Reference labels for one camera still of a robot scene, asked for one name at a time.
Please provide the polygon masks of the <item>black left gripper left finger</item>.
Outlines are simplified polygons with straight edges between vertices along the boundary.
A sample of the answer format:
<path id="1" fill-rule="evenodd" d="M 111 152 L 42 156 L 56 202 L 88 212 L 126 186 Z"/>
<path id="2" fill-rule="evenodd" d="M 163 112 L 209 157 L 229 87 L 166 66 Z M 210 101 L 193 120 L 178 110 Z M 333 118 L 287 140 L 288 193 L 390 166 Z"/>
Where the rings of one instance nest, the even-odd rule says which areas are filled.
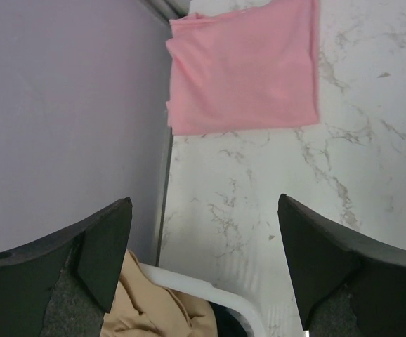
<path id="1" fill-rule="evenodd" d="M 132 208 L 126 197 L 0 252 L 0 336 L 99 336 L 122 269 Z"/>

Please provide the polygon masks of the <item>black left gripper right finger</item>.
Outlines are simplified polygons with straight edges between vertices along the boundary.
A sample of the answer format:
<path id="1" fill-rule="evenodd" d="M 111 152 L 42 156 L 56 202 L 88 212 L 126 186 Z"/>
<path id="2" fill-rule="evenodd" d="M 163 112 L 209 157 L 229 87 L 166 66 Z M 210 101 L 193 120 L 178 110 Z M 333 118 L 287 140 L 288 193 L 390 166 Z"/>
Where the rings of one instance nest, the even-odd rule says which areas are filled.
<path id="1" fill-rule="evenodd" d="M 283 194 L 278 218 L 301 325 L 310 336 L 406 336 L 406 250 Z"/>

